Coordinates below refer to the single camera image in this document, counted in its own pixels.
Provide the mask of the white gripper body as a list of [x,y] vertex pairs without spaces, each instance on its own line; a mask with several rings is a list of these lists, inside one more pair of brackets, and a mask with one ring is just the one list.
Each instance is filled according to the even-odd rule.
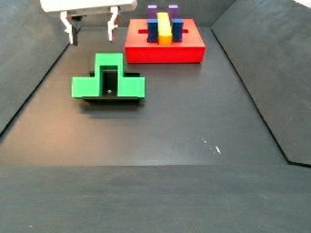
[[138,0],[39,0],[47,13],[71,11],[75,15],[101,14],[117,6],[122,11],[134,11]]

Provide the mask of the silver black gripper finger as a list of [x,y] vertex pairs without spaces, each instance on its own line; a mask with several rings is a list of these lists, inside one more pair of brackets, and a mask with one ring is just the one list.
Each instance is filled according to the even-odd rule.
[[61,19],[66,26],[65,32],[69,34],[70,43],[74,44],[75,43],[75,27],[73,25],[73,16],[69,14],[67,11],[62,11]]

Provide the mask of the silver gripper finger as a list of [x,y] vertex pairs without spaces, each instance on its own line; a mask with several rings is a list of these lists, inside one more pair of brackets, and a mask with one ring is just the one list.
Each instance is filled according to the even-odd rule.
[[114,41],[114,31],[118,28],[118,17],[119,17],[119,7],[118,6],[113,6],[111,7],[111,19],[107,23],[107,27],[109,27],[109,40]]

